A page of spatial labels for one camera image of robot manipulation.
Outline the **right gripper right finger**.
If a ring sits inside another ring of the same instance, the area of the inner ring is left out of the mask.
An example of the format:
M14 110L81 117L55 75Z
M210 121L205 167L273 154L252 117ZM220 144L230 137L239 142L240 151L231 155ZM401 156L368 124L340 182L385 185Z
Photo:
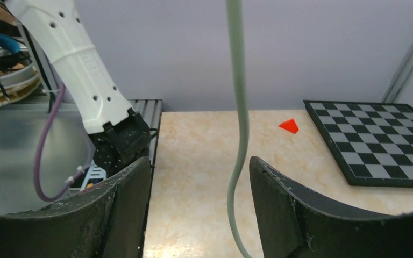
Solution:
M249 163L265 257L413 257L413 212L389 215L350 206Z

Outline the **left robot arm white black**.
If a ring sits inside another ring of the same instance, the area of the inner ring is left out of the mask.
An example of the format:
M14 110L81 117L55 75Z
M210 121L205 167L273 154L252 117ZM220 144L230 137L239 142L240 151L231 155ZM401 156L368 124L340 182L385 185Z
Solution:
M70 92L95 146L94 162L112 176L146 156L148 124L122 95L73 1L5 1Z

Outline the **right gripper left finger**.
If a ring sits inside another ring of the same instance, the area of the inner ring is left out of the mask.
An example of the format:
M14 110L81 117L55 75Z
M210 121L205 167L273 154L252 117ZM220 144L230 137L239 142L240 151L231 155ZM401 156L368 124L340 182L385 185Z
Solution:
M71 197L0 215L0 257L141 257L151 178L142 157Z

